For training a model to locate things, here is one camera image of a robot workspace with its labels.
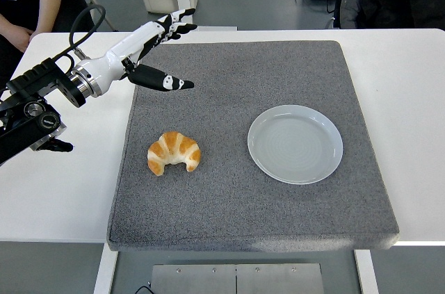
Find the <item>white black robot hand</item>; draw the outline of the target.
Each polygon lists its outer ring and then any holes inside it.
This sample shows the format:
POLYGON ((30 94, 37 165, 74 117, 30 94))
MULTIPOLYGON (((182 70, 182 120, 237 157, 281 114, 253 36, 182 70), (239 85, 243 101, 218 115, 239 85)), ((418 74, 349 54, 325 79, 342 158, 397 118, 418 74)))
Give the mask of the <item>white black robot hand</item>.
POLYGON ((197 28, 182 22, 194 8, 182 9, 148 22, 111 47, 102 57, 86 58, 72 70, 70 80, 84 97, 98 97, 107 92, 114 81, 127 78, 131 83, 161 92, 194 87, 191 81, 178 79, 156 68, 141 64, 148 52, 168 40, 176 40, 197 28))

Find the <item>person's right hand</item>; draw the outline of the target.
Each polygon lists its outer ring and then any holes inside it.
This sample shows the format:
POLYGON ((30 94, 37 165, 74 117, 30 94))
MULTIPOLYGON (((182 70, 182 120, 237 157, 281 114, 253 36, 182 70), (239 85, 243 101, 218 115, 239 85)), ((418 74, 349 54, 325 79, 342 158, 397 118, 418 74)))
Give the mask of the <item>person's right hand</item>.
POLYGON ((33 31, 21 26, 12 25, 6 38, 20 52, 24 53, 29 46, 33 31))

